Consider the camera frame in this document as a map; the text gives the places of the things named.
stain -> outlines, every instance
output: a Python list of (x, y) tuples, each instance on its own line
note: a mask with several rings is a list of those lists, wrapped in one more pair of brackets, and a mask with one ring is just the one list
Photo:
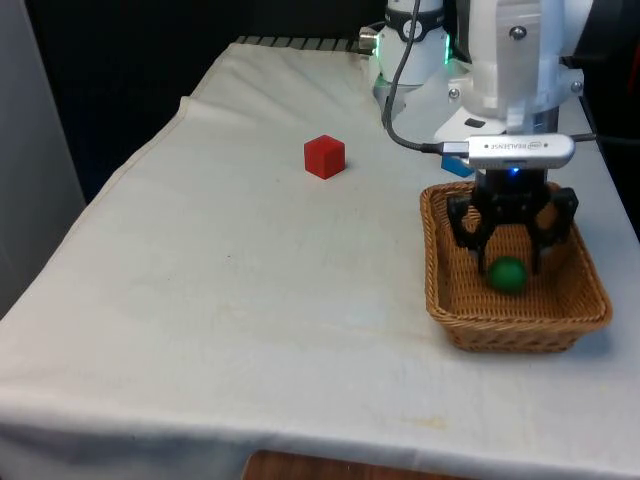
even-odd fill
[(429, 418), (405, 418), (402, 421), (415, 427), (431, 428), (433, 430), (447, 429), (447, 422), (439, 415)]

white cloth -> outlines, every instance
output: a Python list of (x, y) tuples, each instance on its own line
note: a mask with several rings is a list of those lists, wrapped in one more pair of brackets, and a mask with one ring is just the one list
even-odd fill
[[(293, 451), (478, 478), (639, 478), (640, 247), (594, 145), (553, 179), (614, 307), (559, 355), (425, 312), (419, 195), (357, 56), (232, 45), (0, 322), (0, 475), (238, 478)], [(576, 102), (561, 126), (584, 132)], [(426, 118), (425, 129), (443, 118)], [(303, 144), (348, 169), (304, 171)]]

black cable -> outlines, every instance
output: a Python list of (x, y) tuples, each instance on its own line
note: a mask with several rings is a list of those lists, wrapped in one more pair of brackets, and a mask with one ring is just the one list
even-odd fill
[(389, 137), (391, 140), (396, 142), (398, 145), (402, 145), (405, 148), (409, 148), (411, 150), (417, 150), (423, 153), (436, 153), (442, 154), (442, 144), (438, 143), (415, 143), (409, 140), (405, 140), (400, 137), (393, 129), (393, 120), (391, 118), (391, 113), (393, 111), (393, 105), (396, 101), (396, 94), (398, 92), (398, 85), (400, 84), (400, 77), (402, 76), (402, 72), (404, 71), (404, 67), (409, 60), (409, 55), (411, 55), (411, 49), (413, 48), (413, 41), (416, 33), (416, 25), (418, 23), (418, 13), (420, 12), (420, 0), (416, 0), (413, 6), (413, 13), (411, 17), (411, 30), (409, 32), (409, 39), (407, 41), (407, 47), (404, 50), (404, 55), (402, 55), (402, 59), (398, 64), (398, 69), (396, 70), (395, 75), (393, 76), (393, 81), (391, 82), (391, 89), (389, 90), (389, 96), (387, 97), (387, 101), (384, 106), (384, 111), (382, 113), (382, 125), (387, 130)]
[(608, 145), (640, 147), (640, 139), (638, 138), (621, 138), (609, 137), (608, 135), (598, 135), (597, 133), (583, 133), (580, 135), (572, 135), (573, 141), (580, 142), (602, 142)]

woven basket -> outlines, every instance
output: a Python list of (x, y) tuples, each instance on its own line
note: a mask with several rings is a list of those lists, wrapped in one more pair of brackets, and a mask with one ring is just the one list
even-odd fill
[[(569, 240), (543, 255), (540, 273), (531, 274), (531, 242), (524, 226), (496, 229), (486, 250), (486, 264), (501, 256), (519, 258), (530, 274), (520, 295), (499, 293), (479, 275), (476, 259), (454, 240), (447, 197), (468, 195), (473, 183), (438, 185), (421, 196), (426, 247), (427, 310), (451, 342), (471, 351), (561, 352), (582, 335), (605, 327), (613, 309), (575, 225)], [(547, 207), (541, 226), (553, 221)], [(465, 218), (473, 231), (477, 211)]]

